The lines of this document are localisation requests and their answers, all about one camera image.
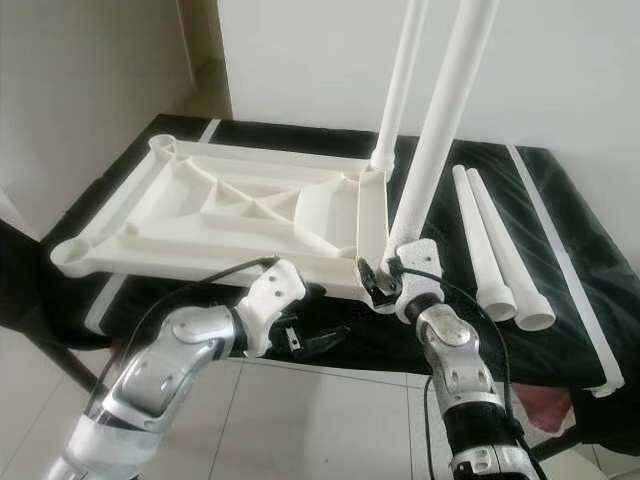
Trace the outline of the black table cloth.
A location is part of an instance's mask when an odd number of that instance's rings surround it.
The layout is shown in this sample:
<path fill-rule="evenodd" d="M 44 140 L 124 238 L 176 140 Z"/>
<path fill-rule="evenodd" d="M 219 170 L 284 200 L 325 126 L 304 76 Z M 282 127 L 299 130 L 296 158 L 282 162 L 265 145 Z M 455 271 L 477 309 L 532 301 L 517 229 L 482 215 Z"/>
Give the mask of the black table cloth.
<path fill-rule="evenodd" d="M 92 214 L 108 201 L 110 193 L 132 173 L 145 157 L 146 141 L 155 134 L 174 134 L 178 140 L 198 140 L 210 119 L 197 116 L 161 114 L 143 129 L 128 150 L 90 184 L 67 214 L 41 239 L 42 255 L 49 256 L 56 244 L 81 233 Z M 334 129 L 280 125 L 261 122 L 221 120 L 211 133 L 215 145 L 260 148 L 283 148 L 301 154 L 355 156 L 369 150 L 375 134 L 366 131 L 334 131 Z M 536 288 L 556 311 L 556 324 L 541 332 L 504 329 L 509 349 L 513 379 L 535 387 L 590 390 L 602 387 L 605 380 L 598 353 L 591 342 L 582 317 L 594 317 L 602 328 L 605 342 L 620 365 L 623 388 L 640 389 L 640 275 L 627 262 L 623 253 L 580 195 L 566 170 L 547 148 L 517 147 L 521 163 L 526 166 L 534 187 L 544 202 L 550 224 L 556 228 L 575 274 L 564 279 L 564 273 L 553 253 L 541 225 L 535 204 L 529 198 L 524 180 L 518 174 L 516 161 L 506 146 L 498 143 L 462 141 L 453 147 L 449 164 L 461 163 L 480 170 L 495 206 L 504 216 L 522 259 L 530 259 L 530 270 Z M 440 250 L 451 250 L 444 257 L 445 279 L 458 287 L 474 288 L 465 248 L 463 224 L 454 201 L 452 182 L 438 188 L 436 205 L 431 207 L 426 238 L 435 239 Z M 55 293 L 55 335 L 61 335 L 68 348 L 105 346 L 104 338 L 123 338 L 132 333 L 140 316 L 163 294 L 172 292 L 182 282 L 128 276 L 123 287 L 111 297 L 108 312 L 101 320 L 105 334 L 93 333 L 83 325 L 91 303 L 108 284 L 110 274 L 95 273 L 87 279 L 73 280 L 46 266 L 45 274 L 52 285 L 63 293 Z M 580 284 L 586 303 L 577 306 L 570 285 Z M 342 343 L 328 352 L 307 358 L 274 355 L 266 360 L 285 364 L 310 365 L 325 369 L 347 369 L 428 374 L 429 366 L 420 343 L 413 338 L 410 326 L 394 315 L 374 314 L 364 303 L 325 298 L 307 303 L 302 314 L 306 328 L 328 329 L 351 326 Z M 625 389 L 616 390 L 622 396 Z"/>

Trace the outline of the pink soft object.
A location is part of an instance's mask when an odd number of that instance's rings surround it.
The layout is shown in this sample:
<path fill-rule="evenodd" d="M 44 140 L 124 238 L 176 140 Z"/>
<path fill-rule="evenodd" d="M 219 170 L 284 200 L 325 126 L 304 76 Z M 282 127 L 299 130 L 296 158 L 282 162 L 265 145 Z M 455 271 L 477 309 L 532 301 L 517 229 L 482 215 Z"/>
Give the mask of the pink soft object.
<path fill-rule="evenodd" d="M 567 429 L 573 408 L 570 389 L 525 384 L 517 384 L 515 389 L 527 419 L 536 429 L 553 436 Z"/>

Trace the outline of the white plastic table top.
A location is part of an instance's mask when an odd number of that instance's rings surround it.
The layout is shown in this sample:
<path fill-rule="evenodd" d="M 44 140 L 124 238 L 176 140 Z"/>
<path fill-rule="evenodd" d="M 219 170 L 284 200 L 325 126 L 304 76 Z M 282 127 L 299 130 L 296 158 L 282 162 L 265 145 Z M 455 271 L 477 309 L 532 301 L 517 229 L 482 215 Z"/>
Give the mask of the white plastic table top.
<path fill-rule="evenodd" d="M 114 273 L 195 282 L 278 256 L 330 297 L 364 300 L 358 262 L 384 259 L 387 174 L 364 159 L 178 140 L 148 152 L 76 236 L 50 252 L 67 276 Z"/>

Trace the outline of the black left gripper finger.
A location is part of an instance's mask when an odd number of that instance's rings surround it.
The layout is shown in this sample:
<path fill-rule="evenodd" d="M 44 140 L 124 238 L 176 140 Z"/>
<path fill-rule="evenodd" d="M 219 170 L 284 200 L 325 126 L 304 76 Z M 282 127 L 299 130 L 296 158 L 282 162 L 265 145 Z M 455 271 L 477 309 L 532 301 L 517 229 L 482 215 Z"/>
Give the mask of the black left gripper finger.
<path fill-rule="evenodd" d="M 349 326 L 334 326 L 301 340 L 302 353 L 326 353 L 346 340 L 351 334 Z"/>

